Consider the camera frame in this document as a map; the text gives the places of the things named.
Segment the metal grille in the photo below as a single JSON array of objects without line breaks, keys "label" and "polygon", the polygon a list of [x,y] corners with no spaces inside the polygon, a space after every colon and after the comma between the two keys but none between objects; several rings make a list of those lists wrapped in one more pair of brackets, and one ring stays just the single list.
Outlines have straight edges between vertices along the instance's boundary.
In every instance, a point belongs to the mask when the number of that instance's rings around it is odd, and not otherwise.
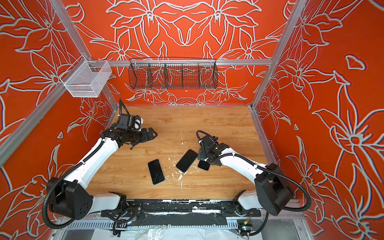
[{"label": "metal grille", "polygon": [[129,85],[133,89],[215,89],[214,59],[167,58],[158,63],[130,59]]}]

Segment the metal rail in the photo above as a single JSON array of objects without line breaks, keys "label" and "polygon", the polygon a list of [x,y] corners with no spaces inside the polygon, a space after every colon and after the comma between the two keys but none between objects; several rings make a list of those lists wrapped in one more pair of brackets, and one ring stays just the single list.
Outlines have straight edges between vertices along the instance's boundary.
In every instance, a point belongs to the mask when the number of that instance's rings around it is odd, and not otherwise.
[{"label": "metal rail", "polygon": [[[132,61],[119,61],[109,60],[108,63],[111,67],[129,67],[131,62],[134,63],[160,63],[160,64],[171,64],[171,63],[207,63],[210,60],[192,59],[192,60],[132,60]],[[248,66],[248,65],[261,65],[269,66],[272,63],[272,59],[217,59],[211,60],[216,61],[217,66]],[[88,64],[92,67],[102,67],[105,61],[88,61]]]}]

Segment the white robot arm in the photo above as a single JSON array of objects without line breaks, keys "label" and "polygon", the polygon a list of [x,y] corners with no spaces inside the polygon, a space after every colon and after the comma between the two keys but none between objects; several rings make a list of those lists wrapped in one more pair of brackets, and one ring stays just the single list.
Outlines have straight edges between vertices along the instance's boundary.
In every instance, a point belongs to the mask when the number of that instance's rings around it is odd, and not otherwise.
[{"label": "white robot arm", "polygon": [[[53,229],[63,228],[86,214],[102,210],[127,208],[125,195],[109,193],[91,196],[87,193],[88,184],[104,162],[123,144],[131,144],[131,149],[141,142],[157,137],[150,127],[141,128],[143,119],[130,115],[119,99],[120,114],[118,122],[104,132],[92,149],[68,172],[60,178],[53,177],[47,183],[47,195],[43,201],[42,216],[45,224]],[[127,114],[121,113],[124,107]],[[51,212],[71,218],[64,224],[54,224],[48,217]]]},{"label": "white robot arm", "polygon": [[[301,212],[311,206],[310,195],[297,182],[284,176],[283,171],[276,164],[265,165],[254,162],[224,143],[218,143],[218,138],[206,132],[196,132],[201,146],[197,157],[200,161],[206,161],[211,165],[225,165],[235,169],[255,184],[254,190],[241,192],[234,199],[237,209],[244,212],[250,209],[265,209],[267,213],[277,216],[281,210]],[[289,182],[303,191],[307,202],[301,208],[289,208],[285,205],[292,199],[294,191]]]}]

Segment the black smartphone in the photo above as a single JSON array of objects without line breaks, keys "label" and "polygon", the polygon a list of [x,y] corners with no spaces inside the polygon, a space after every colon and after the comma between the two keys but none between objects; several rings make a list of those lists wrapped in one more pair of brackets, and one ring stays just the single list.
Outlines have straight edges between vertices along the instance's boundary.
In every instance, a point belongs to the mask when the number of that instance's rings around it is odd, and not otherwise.
[{"label": "black smartphone", "polygon": [[148,163],[149,173],[152,178],[153,185],[163,182],[166,178],[164,177],[163,170],[161,169],[160,161],[155,159]]},{"label": "black smartphone", "polygon": [[197,165],[198,168],[201,168],[205,171],[208,171],[210,166],[211,166],[211,164],[209,164],[208,162],[203,161],[203,160],[200,160],[199,164]]},{"label": "black smartphone", "polygon": [[188,168],[192,165],[194,160],[197,158],[197,152],[189,149],[184,156],[180,159],[180,161],[176,164],[178,170],[182,172],[186,172]]}]

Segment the orange floral wallpaper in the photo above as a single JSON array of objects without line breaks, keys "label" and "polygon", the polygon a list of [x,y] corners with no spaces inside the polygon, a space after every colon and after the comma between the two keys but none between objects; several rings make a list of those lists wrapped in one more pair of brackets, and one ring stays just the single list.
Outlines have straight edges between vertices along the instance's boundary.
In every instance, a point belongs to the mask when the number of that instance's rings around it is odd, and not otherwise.
[{"label": "orange floral wallpaper", "polygon": [[315,239],[384,236],[383,24],[383,1],[309,0],[257,106]]},{"label": "orange floral wallpaper", "polygon": [[0,145],[80,56],[45,0],[0,1]]},{"label": "orange floral wallpaper", "polygon": [[[95,60],[271,58],[294,0],[63,0]],[[125,67],[108,86],[124,104],[249,104],[266,66],[218,68],[216,90],[133,90]]]},{"label": "orange floral wallpaper", "polygon": [[89,151],[112,112],[103,93],[99,98],[73,98],[64,93],[1,167],[0,239],[50,237],[41,216],[46,183]]},{"label": "orange floral wallpaper", "polygon": [[[80,54],[45,0],[0,1],[0,46],[1,144]],[[103,94],[88,99],[65,92],[50,109],[0,168],[1,240],[48,239],[41,218],[47,181],[86,154],[111,114]]]}]

